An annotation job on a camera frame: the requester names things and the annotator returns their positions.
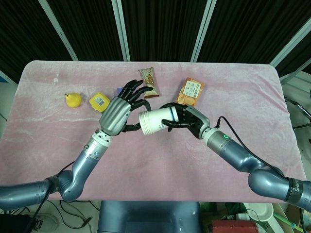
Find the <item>food package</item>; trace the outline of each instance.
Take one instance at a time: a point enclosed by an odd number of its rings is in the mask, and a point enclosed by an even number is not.
[[[205,84],[202,82],[187,78],[178,94],[177,103],[182,105],[188,104],[194,107],[199,100],[204,86]]]
[[[141,79],[144,80],[146,86],[150,86],[153,88],[152,91],[145,92],[144,98],[147,99],[159,96],[155,88],[155,73],[153,67],[147,69],[139,69],[138,71],[140,72]]]

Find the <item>pear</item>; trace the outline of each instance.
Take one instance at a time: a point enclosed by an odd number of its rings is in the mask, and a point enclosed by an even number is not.
[[[69,93],[65,94],[66,104],[70,108],[79,107],[82,102],[82,97],[79,93]]]

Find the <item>table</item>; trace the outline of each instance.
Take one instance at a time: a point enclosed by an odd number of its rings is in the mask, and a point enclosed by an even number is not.
[[[160,97],[153,109],[176,100],[184,80],[206,86],[196,106],[215,126],[225,116],[244,143],[286,176],[305,179],[300,153],[276,70],[269,65],[160,62],[33,61],[22,74],[3,135],[0,184],[40,181],[56,174],[81,152],[99,127],[100,113],[88,103],[102,92],[110,99],[138,69],[154,67]],[[79,108],[64,93],[83,95]],[[129,123],[138,122],[137,109]],[[224,122],[220,129],[233,136]],[[195,200],[273,202],[247,184],[247,173],[232,168],[187,129],[144,136],[121,133],[101,158],[82,200]],[[50,199],[60,199],[58,193]]]

